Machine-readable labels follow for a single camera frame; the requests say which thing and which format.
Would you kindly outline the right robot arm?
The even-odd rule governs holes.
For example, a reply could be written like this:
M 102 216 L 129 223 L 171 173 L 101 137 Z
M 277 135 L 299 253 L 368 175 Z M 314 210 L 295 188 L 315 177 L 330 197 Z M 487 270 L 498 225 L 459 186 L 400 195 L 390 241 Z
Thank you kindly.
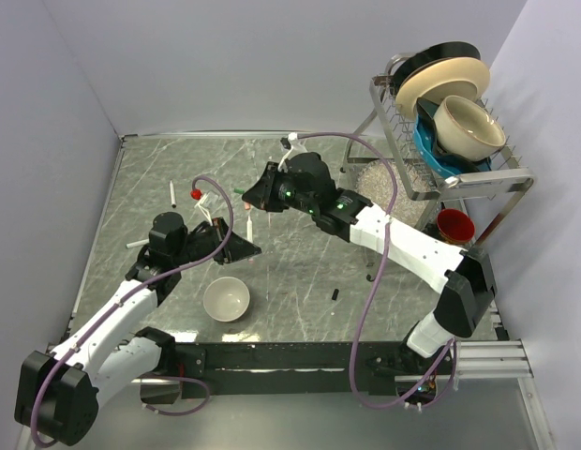
M 268 213 L 307 213 L 323 232 L 379 253 L 439 294 L 435 308 L 416 323 L 400 352 L 402 366 L 411 373 L 425 371 L 450 338 L 470 337 L 496 296 L 493 268 L 482 248 L 444 243 L 357 192 L 337 187 L 317 153 L 292 157 L 283 169 L 268 162 L 242 199 Z

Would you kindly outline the white pen pink tip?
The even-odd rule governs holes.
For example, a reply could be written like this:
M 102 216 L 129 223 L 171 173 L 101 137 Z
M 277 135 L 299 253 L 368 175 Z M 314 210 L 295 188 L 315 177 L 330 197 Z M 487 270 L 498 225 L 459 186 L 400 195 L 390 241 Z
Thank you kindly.
M 254 237 L 253 237 L 253 221 L 252 221 L 252 217 L 251 217 L 251 212 L 247 211 L 247 216 L 246 216 L 246 240 L 250 243 L 254 242 Z

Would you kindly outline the white pen black tip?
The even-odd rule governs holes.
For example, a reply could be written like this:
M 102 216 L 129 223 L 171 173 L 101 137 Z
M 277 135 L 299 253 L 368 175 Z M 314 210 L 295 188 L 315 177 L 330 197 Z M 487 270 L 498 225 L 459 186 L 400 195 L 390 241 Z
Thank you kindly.
M 170 182 L 169 182 L 169 195 L 170 195 L 171 208 L 176 208 L 177 201 L 176 201 L 175 185 L 174 185 L 173 180 L 170 180 Z

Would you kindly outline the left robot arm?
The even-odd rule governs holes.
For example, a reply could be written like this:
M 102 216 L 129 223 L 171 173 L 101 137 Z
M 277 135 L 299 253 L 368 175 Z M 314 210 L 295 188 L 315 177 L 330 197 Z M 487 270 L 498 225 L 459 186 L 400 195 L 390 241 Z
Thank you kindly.
M 137 260 L 115 294 L 77 332 L 22 363 L 15 419 L 39 448 L 74 445 L 113 396 L 142 375 L 176 378 L 182 369 L 172 335 L 135 326 L 156 310 L 181 273 L 204 262 L 235 263 L 261 254 L 222 217 L 190 230 L 174 212 L 156 216 Z

